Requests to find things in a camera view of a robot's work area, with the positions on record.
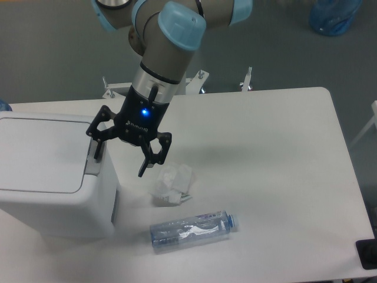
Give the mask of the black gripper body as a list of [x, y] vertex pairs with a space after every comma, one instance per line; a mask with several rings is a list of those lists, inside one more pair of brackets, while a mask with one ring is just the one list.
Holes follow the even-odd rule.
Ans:
[[168, 103], [156, 101], [158, 87], [152, 86], [147, 97], [130, 88], [121, 110], [114, 118], [114, 136], [134, 146], [158, 139], [163, 147], [171, 143], [169, 132], [160, 133], [158, 127], [167, 111]]

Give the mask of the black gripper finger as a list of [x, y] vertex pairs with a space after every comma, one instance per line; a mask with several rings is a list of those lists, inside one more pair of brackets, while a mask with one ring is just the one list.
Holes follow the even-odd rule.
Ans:
[[97, 147], [94, 153], [94, 159], [98, 159], [100, 151], [102, 149], [102, 144], [107, 140], [114, 139], [118, 134], [118, 129], [115, 125], [108, 129], [100, 130], [98, 126], [106, 121], [115, 121], [116, 114], [110, 110], [106, 105], [103, 105], [98, 111], [97, 115], [94, 117], [86, 134], [91, 137], [95, 142], [97, 142]]
[[[158, 140], [161, 146], [158, 153], [153, 152], [151, 146], [151, 141], [153, 140]], [[157, 135], [151, 139], [146, 135], [139, 135], [138, 141], [144, 154], [144, 161], [138, 173], [138, 177], [142, 177], [147, 168], [152, 168], [155, 164], [164, 164], [171, 146], [172, 134], [170, 132], [157, 132]]]

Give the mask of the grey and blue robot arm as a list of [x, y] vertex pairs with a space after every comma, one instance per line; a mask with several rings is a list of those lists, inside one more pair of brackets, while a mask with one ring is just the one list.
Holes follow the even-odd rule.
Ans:
[[177, 93], [207, 29], [247, 19], [252, 1], [93, 1], [101, 25], [109, 31], [131, 26], [141, 44], [141, 62], [119, 112], [102, 106], [87, 129], [98, 158], [107, 140], [118, 138], [140, 147], [143, 174], [163, 164], [172, 135], [158, 127]]

